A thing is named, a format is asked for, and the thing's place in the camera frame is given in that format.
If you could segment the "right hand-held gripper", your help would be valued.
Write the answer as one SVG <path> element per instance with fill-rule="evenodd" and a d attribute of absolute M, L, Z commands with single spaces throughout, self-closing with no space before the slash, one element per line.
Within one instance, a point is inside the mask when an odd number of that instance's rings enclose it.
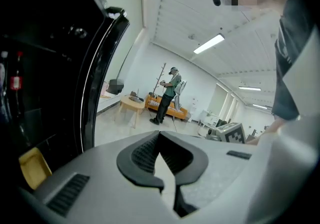
<path fill-rule="evenodd" d="M 242 123 L 236 122 L 210 128 L 206 134 L 206 139 L 241 144 L 244 144 L 246 141 Z"/>

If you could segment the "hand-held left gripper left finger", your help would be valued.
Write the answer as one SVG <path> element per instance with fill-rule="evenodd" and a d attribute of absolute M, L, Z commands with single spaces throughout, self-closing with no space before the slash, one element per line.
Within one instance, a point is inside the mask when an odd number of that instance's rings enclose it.
<path fill-rule="evenodd" d="M 36 191 L 19 192 L 40 220 L 50 224 L 177 224 L 179 217 L 170 210 L 156 188 L 138 187 L 118 170 L 118 153 L 150 136 L 151 132 L 127 137 L 85 151 L 59 168 Z M 66 216 L 47 207 L 73 176 L 89 177 Z"/>

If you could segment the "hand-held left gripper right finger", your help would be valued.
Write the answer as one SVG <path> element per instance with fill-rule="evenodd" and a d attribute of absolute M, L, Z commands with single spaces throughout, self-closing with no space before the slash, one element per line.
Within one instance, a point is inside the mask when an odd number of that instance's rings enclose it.
<path fill-rule="evenodd" d="M 254 154 L 257 147 L 245 144 L 214 142 L 185 134 L 161 131 L 161 135 L 180 139 L 184 148 L 196 147 L 204 152 L 208 165 L 193 183 L 181 186 L 184 202 L 196 207 L 196 211 L 180 218 L 160 215 L 161 224 L 246 224 L 248 206 L 253 193 L 250 191 L 251 174 L 248 161 L 227 154 L 238 151 Z"/>

